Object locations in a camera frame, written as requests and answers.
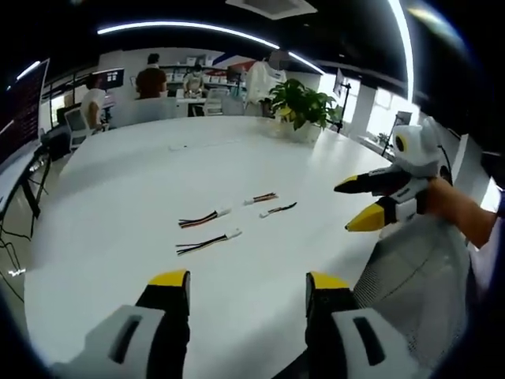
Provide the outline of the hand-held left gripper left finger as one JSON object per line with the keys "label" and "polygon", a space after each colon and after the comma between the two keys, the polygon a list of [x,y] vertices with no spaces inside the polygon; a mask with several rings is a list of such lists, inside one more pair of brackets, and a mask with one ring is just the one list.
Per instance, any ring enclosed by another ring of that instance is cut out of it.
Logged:
{"label": "hand-held left gripper left finger", "polygon": [[56,378],[181,378],[190,339],[190,271],[152,278],[134,305],[120,306],[85,337],[84,349],[55,363]]}

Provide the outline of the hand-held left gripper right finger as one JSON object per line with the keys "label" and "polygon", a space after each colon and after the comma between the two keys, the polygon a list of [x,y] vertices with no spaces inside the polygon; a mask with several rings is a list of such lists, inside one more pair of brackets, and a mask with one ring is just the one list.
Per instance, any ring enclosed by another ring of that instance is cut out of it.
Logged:
{"label": "hand-held left gripper right finger", "polygon": [[306,274],[310,378],[426,378],[404,336],[371,308],[357,304],[348,283],[322,272]]}

